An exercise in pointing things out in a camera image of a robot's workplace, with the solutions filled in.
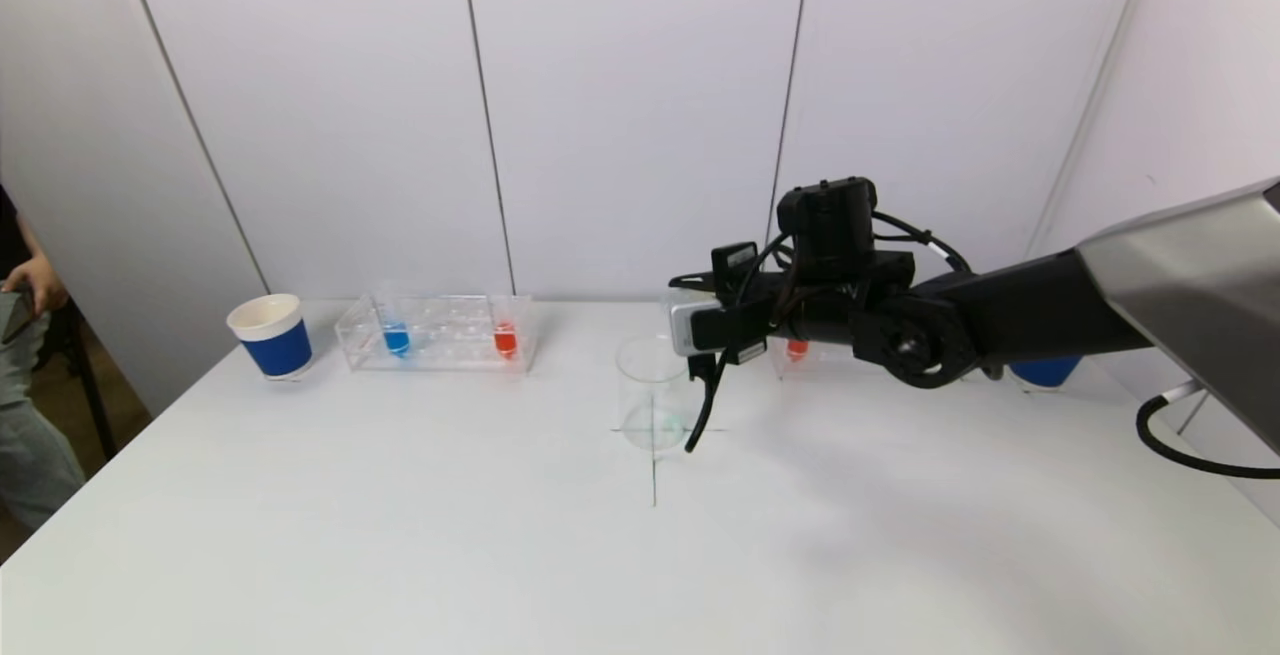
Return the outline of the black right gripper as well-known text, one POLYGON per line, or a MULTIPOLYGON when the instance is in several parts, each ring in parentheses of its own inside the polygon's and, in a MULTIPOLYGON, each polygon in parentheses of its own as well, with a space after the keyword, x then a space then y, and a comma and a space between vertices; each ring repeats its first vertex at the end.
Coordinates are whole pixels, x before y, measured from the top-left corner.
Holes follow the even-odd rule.
POLYGON ((764 249, 755 242, 732 242, 710 251, 712 272, 671 278, 671 289, 714 289, 721 310, 712 319, 713 342, 731 345, 730 362, 741 365, 751 345, 768 336, 801 342, 791 322, 797 304, 792 278, 794 248, 786 241, 771 241, 764 249), (787 312, 787 304, 792 304, 787 312))

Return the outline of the bystander hand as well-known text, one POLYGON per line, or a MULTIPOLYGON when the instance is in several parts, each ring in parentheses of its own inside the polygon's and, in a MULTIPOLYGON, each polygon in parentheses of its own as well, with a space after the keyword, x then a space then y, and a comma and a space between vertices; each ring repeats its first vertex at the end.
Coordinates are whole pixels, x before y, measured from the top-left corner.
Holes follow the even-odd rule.
POLYGON ((50 310, 61 310, 69 301, 69 292, 46 255, 33 255, 18 264, 3 283, 4 292, 23 289, 29 290, 31 310, 36 319, 50 310))

